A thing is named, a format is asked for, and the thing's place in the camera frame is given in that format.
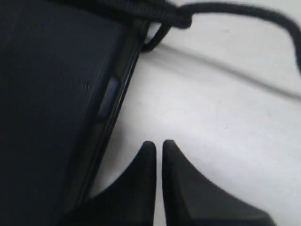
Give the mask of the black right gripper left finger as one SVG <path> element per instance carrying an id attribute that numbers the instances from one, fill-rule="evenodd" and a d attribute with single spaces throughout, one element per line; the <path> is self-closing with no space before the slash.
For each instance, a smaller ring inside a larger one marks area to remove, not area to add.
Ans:
<path id="1" fill-rule="evenodd" d="M 151 226 L 156 199 L 156 147 L 145 141 L 120 177 L 63 218 L 65 226 Z"/>

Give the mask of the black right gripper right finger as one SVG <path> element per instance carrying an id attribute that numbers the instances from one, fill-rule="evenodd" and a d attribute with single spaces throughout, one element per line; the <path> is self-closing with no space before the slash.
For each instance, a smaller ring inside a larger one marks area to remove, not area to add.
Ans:
<path id="1" fill-rule="evenodd" d="M 176 142 L 162 149 L 162 191 L 168 226 L 273 226 L 270 215 L 201 174 Z"/>

